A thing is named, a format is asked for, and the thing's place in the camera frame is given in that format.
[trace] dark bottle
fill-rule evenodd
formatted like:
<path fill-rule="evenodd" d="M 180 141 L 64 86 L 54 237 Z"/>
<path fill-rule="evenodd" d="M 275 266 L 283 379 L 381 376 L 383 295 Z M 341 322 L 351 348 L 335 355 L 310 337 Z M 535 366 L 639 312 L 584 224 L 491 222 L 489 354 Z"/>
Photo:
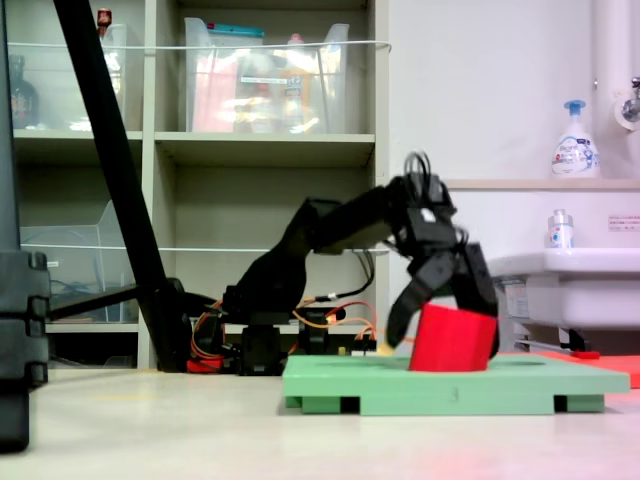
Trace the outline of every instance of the dark bottle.
<path fill-rule="evenodd" d="M 24 56 L 9 55 L 9 82 L 11 84 L 11 115 L 13 128 L 38 125 L 38 94 L 24 80 Z"/>
<path fill-rule="evenodd" d="M 111 14 L 111 10 L 108 8 L 101 8 L 98 10 L 98 18 L 96 20 L 96 24 L 98 25 L 98 36 L 100 37 L 100 42 L 104 38 L 104 34 L 107 33 L 107 28 L 111 25 L 113 21 L 113 16 Z"/>

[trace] faucet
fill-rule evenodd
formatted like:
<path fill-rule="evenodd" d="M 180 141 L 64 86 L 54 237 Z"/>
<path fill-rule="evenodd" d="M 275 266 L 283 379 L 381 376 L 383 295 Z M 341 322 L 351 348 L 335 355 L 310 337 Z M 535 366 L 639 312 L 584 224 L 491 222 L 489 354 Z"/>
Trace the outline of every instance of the faucet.
<path fill-rule="evenodd" d="M 636 94 L 633 100 L 627 100 L 622 106 L 622 116 L 629 122 L 640 120 L 640 77 L 631 79 L 631 86 Z"/>

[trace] red mat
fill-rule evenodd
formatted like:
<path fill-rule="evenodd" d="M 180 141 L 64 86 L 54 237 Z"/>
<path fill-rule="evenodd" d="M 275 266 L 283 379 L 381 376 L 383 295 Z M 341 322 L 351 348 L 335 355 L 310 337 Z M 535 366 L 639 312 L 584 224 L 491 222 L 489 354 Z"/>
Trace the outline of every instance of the red mat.
<path fill-rule="evenodd" d="M 597 360 L 582 360 L 556 352 L 536 352 L 536 355 L 544 355 L 545 357 L 557 358 L 567 362 L 628 373 L 629 377 L 631 377 L 631 388 L 640 388 L 640 355 L 602 356 Z"/>

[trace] black stand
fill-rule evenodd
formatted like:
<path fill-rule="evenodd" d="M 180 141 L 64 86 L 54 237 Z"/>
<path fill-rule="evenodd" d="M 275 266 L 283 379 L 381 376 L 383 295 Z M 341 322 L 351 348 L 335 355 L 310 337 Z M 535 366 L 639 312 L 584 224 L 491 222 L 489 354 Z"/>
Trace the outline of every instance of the black stand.
<path fill-rule="evenodd" d="M 184 293 L 168 279 L 147 214 L 129 143 L 88 0 L 55 0 L 113 206 L 137 285 L 49 310 L 49 274 L 42 254 L 20 251 L 15 155 L 4 0 L 0 0 L 0 452 L 29 443 L 28 393 L 47 381 L 44 324 L 136 298 L 165 372 L 184 372 L 189 311 L 211 299 Z"/>

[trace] hole in board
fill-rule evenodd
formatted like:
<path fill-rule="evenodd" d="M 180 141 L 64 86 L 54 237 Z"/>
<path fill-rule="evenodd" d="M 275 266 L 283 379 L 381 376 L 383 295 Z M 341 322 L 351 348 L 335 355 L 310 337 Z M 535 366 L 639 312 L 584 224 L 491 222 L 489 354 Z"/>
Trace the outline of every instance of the hole in board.
<path fill-rule="evenodd" d="M 360 413 L 360 397 L 340 397 L 340 413 Z"/>
<path fill-rule="evenodd" d="M 567 396 L 566 395 L 553 396 L 553 410 L 556 413 L 567 412 Z"/>

